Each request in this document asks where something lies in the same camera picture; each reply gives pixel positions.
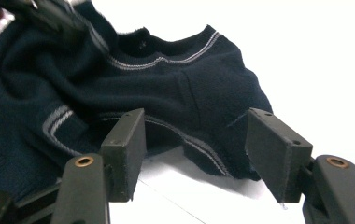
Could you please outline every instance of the black cloth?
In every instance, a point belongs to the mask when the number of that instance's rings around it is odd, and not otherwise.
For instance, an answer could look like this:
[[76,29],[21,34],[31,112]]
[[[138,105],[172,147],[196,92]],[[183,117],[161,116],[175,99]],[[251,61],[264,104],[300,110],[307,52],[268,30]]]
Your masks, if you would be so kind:
[[210,26],[176,42],[145,28],[117,35],[91,2],[76,11],[90,28],[75,48],[19,21],[0,34],[0,190],[18,201],[54,184],[140,107],[150,154],[183,145],[209,174],[259,179],[246,116],[272,108],[236,45]]

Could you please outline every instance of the neckline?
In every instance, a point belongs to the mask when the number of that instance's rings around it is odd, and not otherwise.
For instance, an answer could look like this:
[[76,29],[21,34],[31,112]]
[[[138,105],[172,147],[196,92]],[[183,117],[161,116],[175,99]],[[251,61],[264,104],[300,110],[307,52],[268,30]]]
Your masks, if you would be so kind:
[[173,42],[151,35],[146,28],[119,36],[121,39],[132,38],[131,40],[138,44],[138,49],[141,47],[140,45],[143,45],[140,42],[141,40],[148,41],[145,45],[150,44],[154,51],[149,55],[130,55],[124,49],[116,48],[113,49],[108,58],[111,64],[121,70],[142,70],[156,66],[159,63],[190,63],[211,49],[220,34],[207,25],[199,34]]

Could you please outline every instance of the garment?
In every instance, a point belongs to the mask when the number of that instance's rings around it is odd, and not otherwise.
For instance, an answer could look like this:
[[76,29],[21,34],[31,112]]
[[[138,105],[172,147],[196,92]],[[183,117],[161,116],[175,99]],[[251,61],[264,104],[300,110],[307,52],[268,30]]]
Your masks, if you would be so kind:
[[55,183],[66,161],[96,152],[117,119],[144,108],[149,154],[184,146],[211,175],[258,180],[245,153],[250,107],[272,112],[239,48],[212,27],[166,42],[117,35],[91,2],[70,48],[18,21],[0,35],[0,189],[15,200]]

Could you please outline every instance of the ribbed fabric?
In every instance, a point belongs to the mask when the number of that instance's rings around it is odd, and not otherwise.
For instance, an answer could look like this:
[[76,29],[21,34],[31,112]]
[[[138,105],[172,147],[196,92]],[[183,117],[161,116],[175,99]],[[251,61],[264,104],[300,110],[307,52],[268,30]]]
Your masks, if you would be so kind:
[[0,35],[0,189],[19,200],[54,183],[140,107],[149,154],[183,145],[209,174],[259,179],[246,115],[272,109],[236,45],[210,26],[176,42],[145,28],[117,35],[91,2],[76,10],[90,29],[75,48],[18,21]]

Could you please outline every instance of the white surface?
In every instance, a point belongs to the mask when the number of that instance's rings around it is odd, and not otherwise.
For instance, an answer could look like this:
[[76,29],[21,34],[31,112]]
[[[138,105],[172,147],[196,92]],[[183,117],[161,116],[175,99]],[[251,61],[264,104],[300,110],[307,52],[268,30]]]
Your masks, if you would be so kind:
[[[147,27],[173,41],[207,24],[233,41],[275,114],[314,145],[313,157],[355,163],[355,1],[93,1],[121,33]],[[145,161],[132,203],[113,223],[304,223],[301,204],[263,182],[209,176],[181,149]]]

